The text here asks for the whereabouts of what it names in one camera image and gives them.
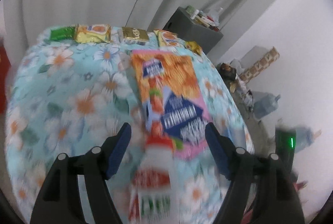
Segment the dark box on floor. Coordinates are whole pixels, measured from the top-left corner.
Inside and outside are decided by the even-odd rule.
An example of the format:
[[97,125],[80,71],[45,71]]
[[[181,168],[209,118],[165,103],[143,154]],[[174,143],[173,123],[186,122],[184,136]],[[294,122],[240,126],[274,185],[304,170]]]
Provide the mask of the dark box on floor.
[[223,80],[235,81],[236,79],[236,69],[227,63],[221,63],[217,70]]

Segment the orange yellow snack packet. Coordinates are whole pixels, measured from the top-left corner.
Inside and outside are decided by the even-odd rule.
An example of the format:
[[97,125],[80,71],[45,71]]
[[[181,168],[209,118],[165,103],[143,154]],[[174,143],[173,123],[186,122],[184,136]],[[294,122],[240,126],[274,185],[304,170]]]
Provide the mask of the orange yellow snack packet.
[[154,34],[158,38],[159,47],[174,46],[181,47],[182,43],[178,35],[165,30],[154,30]]

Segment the orange pink chip bag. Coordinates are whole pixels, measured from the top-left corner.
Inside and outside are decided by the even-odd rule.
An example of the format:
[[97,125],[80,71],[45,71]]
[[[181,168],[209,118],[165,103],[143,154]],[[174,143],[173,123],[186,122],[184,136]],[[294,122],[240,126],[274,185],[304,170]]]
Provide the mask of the orange pink chip bag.
[[206,147],[211,116],[201,94],[192,58],[157,50],[131,54],[139,96],[151,136],[167,137],[180,159],[192,159]]

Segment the white bottle on stool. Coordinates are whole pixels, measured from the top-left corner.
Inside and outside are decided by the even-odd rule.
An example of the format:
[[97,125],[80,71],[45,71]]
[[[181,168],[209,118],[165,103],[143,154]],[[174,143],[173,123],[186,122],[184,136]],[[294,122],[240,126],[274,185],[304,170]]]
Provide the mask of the white bottle on stool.
[[191,14],[191,19],[194,20],[196,18],[196,16],[199,14],[199,10],[198,9],[195,9],[194,12]]

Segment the gold brown snack packet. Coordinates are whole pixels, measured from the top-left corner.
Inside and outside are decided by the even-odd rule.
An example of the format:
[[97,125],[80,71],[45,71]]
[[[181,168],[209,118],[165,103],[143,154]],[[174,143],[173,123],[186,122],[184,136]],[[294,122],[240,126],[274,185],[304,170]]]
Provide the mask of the gold brown snack packet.
[[118,29],[119,39],[121,43],[132,45],[145,45],[150,38],[145,30],[131,27],[121,27]]

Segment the small green snack packet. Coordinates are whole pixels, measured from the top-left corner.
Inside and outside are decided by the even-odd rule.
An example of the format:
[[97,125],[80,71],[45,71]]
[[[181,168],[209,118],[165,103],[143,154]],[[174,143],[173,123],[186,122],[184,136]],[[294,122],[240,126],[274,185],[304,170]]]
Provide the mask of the small green snack packet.
[[74,37],[75,27],[60,27],[54,30],[51,30],[50,40],[51,41],[60,41],[66,39],[72,39]]

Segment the small gold wrapper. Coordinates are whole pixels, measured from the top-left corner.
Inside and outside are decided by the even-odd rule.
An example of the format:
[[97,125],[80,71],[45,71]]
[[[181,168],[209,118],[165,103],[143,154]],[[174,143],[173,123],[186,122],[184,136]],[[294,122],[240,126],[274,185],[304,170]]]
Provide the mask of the small gold wrapper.
[[196,41],[186,41],[185,42],[186,49],[191,50],[193,53],[201,56],[203,53],[203,50],[201,46]]

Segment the floral blue tablecloth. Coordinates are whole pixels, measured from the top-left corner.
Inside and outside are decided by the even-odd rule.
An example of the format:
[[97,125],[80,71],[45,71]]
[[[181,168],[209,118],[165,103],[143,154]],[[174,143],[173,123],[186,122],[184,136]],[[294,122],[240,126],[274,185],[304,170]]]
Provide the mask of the floral blue tablecloth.
[[[82,155],[114,136],[123,123],[132,127],[130,145],[117,174],[107,186],[124,223],[128,222],[130,181],[146,138],[139,89],[132,68],[132,50],[170,51],[188,55],[209,115],[221,134],[237,147],[254,152],[247,126],[225,83],[202,52],[195,54],[177,39],[160,47],[154,32],[146,45],[127,45],[113,27],[111,43],[51,41],[44,30],[21,61],[6,114],[6,161],[13,192],[25,223],[55,158]],[[181,194],[180,223],[212,223],[229,182],[216,171],[209,148],[190,149],[176,140],[175,167]]]

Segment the clear water jug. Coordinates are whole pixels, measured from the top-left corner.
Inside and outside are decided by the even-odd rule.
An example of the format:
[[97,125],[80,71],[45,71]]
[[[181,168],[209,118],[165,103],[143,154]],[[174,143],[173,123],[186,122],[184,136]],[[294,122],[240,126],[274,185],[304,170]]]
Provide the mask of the clear water jug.
[[278,101],[281,95],[268,94],[254,103],[253,114],[258,120],[278,109]]

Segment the white bottle red cap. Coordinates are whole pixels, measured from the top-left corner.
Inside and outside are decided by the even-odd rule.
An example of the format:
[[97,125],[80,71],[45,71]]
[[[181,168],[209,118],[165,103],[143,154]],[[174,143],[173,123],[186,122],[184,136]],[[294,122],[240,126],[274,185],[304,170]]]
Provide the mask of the white bottle red cap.
[[173,142],[149,136],[130,185],[129,223],[179,223]]

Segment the patterned cardboard tube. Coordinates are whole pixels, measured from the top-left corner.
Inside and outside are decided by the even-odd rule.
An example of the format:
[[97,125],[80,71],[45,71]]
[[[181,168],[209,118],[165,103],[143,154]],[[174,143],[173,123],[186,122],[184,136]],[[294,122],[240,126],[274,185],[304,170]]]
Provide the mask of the patterned cardboard tube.
[[249,83],[252,79],[257,77],[261,72],[266,70],[272,63],[277,61],[280,57],[277,49],[273,47],[270,49],[263,57],[256,61],[251,67],[245,69],[239,78],[245,82]]

